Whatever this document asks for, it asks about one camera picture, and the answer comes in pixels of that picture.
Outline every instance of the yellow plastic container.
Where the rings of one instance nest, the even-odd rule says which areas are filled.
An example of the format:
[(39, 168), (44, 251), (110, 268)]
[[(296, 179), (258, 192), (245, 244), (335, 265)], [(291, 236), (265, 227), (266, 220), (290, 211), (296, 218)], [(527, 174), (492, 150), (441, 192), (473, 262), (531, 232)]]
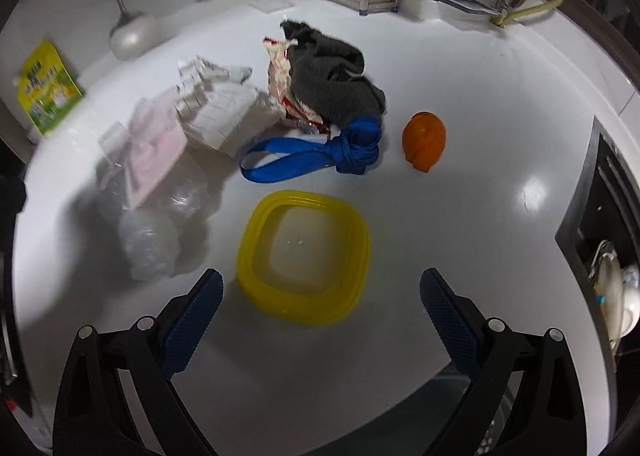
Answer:
[(278, 191), (255, 208), (238, 251), (238, 281), (260, 309), (331, 324), (358, 303), (369, 266), (367, 225), (350, 205)]

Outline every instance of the yellow and green packet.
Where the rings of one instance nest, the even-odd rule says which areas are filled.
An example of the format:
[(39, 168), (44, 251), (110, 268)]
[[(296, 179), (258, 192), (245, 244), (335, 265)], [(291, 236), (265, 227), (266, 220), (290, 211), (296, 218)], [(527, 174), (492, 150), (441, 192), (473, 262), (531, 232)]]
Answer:
[(22, 65), (17, 97), (36, 128), (46, 135), (82, 98), (82, 93), (56, 48), (45, 40)]

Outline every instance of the metal ladle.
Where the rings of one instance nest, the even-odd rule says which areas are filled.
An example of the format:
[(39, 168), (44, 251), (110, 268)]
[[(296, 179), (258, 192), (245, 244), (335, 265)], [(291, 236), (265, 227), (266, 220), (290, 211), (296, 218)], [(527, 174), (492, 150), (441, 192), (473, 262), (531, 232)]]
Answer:
[(116, 0), (120, 19), (109, 33), (113, 55), (127, 61), (143, 54), (160, 43), (162, 35), (158, 21), (143, 12), (129, 13), (122, 0)]

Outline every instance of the screw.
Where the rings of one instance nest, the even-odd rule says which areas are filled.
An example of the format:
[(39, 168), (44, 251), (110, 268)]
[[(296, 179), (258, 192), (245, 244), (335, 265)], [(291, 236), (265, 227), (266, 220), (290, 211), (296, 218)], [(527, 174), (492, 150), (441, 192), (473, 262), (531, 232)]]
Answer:
[(549, 337), (551, 337), (556, 342), (560, 342), (562, 339), (564, 339), (564, 335), (562, 335), (562, 332), (556, 328), (551, 328), (551, 330), (549, 330)]
[(489, 321), (489, 328), (497, 332), (504, 331), (504, 322), (502, 322), (500, 319), (491, 319)]
[(142, 330), (142, 331), (148, 330), (153, 325), (154, 325), (154, 318), (153, 317), (143, 317), (142, 319), (140, 319), (136, 323), (136, 326), (138, 326), (138, 329)]
[(86, 339), (87, 337), (89, 337), (89, 335), (91, 335), (94, 332), (94, 329), (91, 328), (91, 326), (82, 326), (79, 330), (78, 330), (78, 337), (81, 339)]

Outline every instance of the blue strap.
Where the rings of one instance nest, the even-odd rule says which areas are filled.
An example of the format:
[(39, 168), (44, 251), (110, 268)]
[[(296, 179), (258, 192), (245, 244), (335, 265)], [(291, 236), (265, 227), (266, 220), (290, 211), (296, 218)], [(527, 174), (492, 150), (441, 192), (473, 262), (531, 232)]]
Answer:
[(254, 144), (251, 153), (286, 153), (286, 157), (260, 167), (247, 169), (240, 165), (242, 176), (257, 183), (272, 183), (336, 166), (338, 173), (364, 175), (365, 168), (378, 160), (378, 143), (382, 130), (373, 117), (358, 117), (340, 135), (324, 144), (277, 137)]

